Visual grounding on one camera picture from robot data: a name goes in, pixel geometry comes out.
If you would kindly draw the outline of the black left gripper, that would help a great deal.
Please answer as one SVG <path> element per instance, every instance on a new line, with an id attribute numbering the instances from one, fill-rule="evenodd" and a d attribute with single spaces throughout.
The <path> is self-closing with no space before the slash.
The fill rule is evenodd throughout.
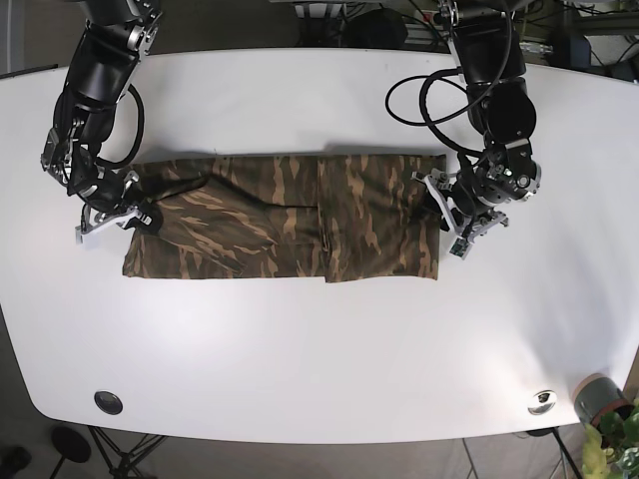
<path id="1" fill-rule="evenodd" d="M 411 178 L 425 186 L 425 209 L 455 234 L 449 253 L 465 259 L 475 239 L 496 226 L 509 226 L 508 216 L 493 210 L 509 201 L 525 201 L 540 188 L 541 167 L 532 159 L 529 140 L 507 145 L 490 142 L 482 151 L 471 151 L 453 141 L 444 143 L 457 152 L 460 169 L 452 184 L 448 173 L 413 172 Z M 470 232 L 468 224 L 473 226 Z"/>

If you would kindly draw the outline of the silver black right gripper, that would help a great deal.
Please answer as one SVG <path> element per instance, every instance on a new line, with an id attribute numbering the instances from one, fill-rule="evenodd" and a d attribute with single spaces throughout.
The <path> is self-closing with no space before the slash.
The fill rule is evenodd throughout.
<path id="1" fill-rule="evenodd" d="M 65 188 L 69 197 L 77 196 L 84 203 L 80 224 L 75 228 L 76 244 L 85 245 L 110 227 L 156 235 L 164 222 L 162 212 L 156 205 L 140 205 L 133 180 L 119 174 L 138 153 L 141 131 L 136 132 L 129 154 L 120 162 L 101 158 L 101 145 L 95 140 L 84 142 L 76 130 L 65 138 L 57 130 L 50 130 L 41 155 L 42 169 Z"/>

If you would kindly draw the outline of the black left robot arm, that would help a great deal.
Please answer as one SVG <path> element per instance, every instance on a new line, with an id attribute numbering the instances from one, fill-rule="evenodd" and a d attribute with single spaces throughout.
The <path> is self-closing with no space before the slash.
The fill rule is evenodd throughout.
<path id="1" fill-rule="evenodd" d="M 448 33 L 456 65 L 419 76 L 419 125 L 455 151 L 454 174 L 434 169 L 414 173 L 425 185 L 426 208 L 441 228 L 454 233 L 451 254 L 465 258 L 477 238 L 508 226 L 498 206 L 523 202 L 540 188 L 542 171 L 533 160 L 530 138 L 537 116 L 528 97 L 519 35 L 513 24 L 521 1 L 441 1 L 439 21 Z M 427 95 L 437 82 L 462 80 L 466 106 L 431 117 Z"/>

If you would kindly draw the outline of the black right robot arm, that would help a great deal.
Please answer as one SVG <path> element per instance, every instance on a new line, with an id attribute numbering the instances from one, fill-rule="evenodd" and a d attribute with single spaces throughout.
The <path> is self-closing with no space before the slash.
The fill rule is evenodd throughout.
<path id="1" fill-rule="evenodd" d="M 86 27 L 55 105 L 41 167 L 83 203 L 77 240 L 110 226 L 152 235 L 163 217 L 138 188 L 139 176 L 130 168 L 146 122 L 132 79 L 154 43 L 163 11 L 157 1 L 84 1 L 81 8 Z M 124 159 L 105 160 L 101 148 L 125 95 L 137 108 L 134 142 Z"/>

